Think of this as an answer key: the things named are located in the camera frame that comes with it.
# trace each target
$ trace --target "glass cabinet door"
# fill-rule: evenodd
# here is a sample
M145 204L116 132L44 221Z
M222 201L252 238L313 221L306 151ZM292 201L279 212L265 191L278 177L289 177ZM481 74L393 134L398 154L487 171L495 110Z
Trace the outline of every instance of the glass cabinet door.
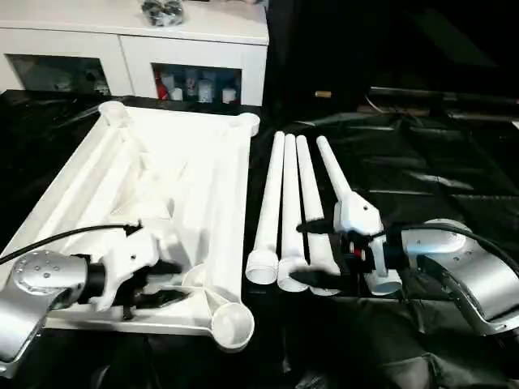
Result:
M0 28L0 92L133 95L117 36Z
M121 36L136 96L261 106L267 46Z
M152 63L152 71L158 99L240 104L240 69Z
M111 94L98 58L6 54L28 91Z

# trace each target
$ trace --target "bottle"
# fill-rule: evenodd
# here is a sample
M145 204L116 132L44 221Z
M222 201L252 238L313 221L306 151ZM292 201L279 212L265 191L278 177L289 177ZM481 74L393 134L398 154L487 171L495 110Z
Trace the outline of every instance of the bottle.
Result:
M190 100L196 96L198 72L196 69L186 69L186 96Z
M202 71L202 78L211 81L212 98L214 99L217 92L217 73L215 71Z
M221 101L224 104L234 103L236 101L236 89L224 88L221 91Z
M172 73L161 73L161 80L165 88L168 90L169 96L173 95L175 89L175 76Z
M173 90L173 94L171 95L171 99L175 101L182 101L184 100L182 94L183 92L181 88L175 88Z
M213 85L208 79L201 79L198 84L198 102L212 103Z
M157 86L157 95L159 100L169 100L168 89L164 86L161 80L161 73L155 72L155 84Z

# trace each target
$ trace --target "black cable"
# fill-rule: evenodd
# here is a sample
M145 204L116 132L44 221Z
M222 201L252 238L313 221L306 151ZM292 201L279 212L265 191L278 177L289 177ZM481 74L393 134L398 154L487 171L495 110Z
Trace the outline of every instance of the black cable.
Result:
M469 237L474 239L476 242L482 244L483 246L494 251L493 254L496 254L500 259L502 259L507 265L509 265L516 274L519 275L519 265L517 265L516 261L506 253L503 249L501 249L498 245L496 245L490 239L482 237L476 233L468 231L466 229L460 229L459 227L455 227L449 224L443 223L423 223L423 224L404 224L404 225L396 225L393 227L388 227L387 229L383 229L382 231L375 233L373 235L367 236L369 242L373 241L376 237L382 237L383 235L390 235L394 233L401 233L402 231L410 231L417 229L434 229L439 231L448 231L450 233L459 233L465 237Z
M9 262L12 259L19 257L20 255L27 254L29 251L35 250L38 247L42 247L44 245L48 245L49 243L59 241L60 239L63 239L65 237L70 237L72 235L76 235L78 233L88 233L91 231L98 231L102 229L124 229L124 231L127 233L127 235L131 235L135 231L138 231L141 229L142 226L139 225L131 225L131 224L100 224L100 225L93 225L90 227L82 227L80 229L72 229L71 231L66 231L64 233L58 233L56 235L53 235L52 237L46 237L45 239L42 239L38 242L34 242L31 245L22 247L21 249L17 251L13 251L12 253L9 253L8 255L5 255L0 258L0 265L3 265L5 262Z

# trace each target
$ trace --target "white plastic pipe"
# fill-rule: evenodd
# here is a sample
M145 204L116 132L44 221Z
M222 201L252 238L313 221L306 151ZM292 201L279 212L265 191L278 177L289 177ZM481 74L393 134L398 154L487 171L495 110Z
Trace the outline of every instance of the white plastic pipe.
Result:
M255 284L271 284L277 278L277 264L279 263L276 255L277 225L279 223L284 149L285 134L279 131L274 135L254 250L249 254L245 270L247 279Z
M326 167L330 181L332 182L333 190L335 190L335 195L337 199L341 200L351 192L350 184L348 184L341 170L341 166L337 162L337 158L333 154L332 148L326 138L323 136L317 138L317 145L323 157L324 166ZM388 270L387 277L381 277L376 274L376 271L372 271L364 275L364 279L371 293L375 296L394 293L400 289L402 285L402 281L396 270Z
M290 278L290 273L308 266L304 258L302 234L296 228L301 224L299 202L298 161L295 137L285 137L283 164L283 221L281 224L281 261L277 269L277 285L286 292L302 292L308 286Z
M299 135L297 138L299 174L301 176L302 201L305 209L305 219L314 220L324 217L314 167L311 163L310 150L307 139ZM323 269L332 274L341 274L339 267L333 260L332 247L326 234L308 234L308 249L310 251L310 265ZM335 289L320 289L310 287L310 290L319 296L332 296L339 293Z
M326 167L328 176L330 176L330 181L332 181L335 195L338 199L342 199L348 194L348 192L351 192L350 184L346 180L328 140L325 137L320 136L317 138L317 146L319 147L319 151L323 157L324 166Z
M245 224L242 199L247 196L247 173L244 169L248 169L250 139L250 132L245 131L239 136L232 136L229 132L221 139L225 149L216 166L218 183L212 201L216 201L217 206L210 222L214 245L210 244L210 255L204 262L204 287L231 302L240 302L241 296L242 242L237 242L234 234L243 233L240 230L243 227L238 226L239 220L243 220L241 226Z

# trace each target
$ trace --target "black plastic sheet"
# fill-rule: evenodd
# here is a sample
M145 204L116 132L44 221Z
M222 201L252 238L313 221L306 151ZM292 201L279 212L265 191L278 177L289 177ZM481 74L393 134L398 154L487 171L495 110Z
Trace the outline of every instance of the black plastic sheet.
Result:
M7 92L0 98L5 245L98 118L101 98ZM239 113L127 97L128 105ZM315 138L326 135L351 186L385 224L449 218L519 258L519 187L511 125L342 114L288 126L262 117L251 141L244 256L254 244L275 130L305 134L326 216L335 194ZM332 240L334 254L337 242ZM255 316L245 351L208 338L44 330L5 387L513 387L496 344L476 336L435 282L402 274L407 302L282 293L243 281Z

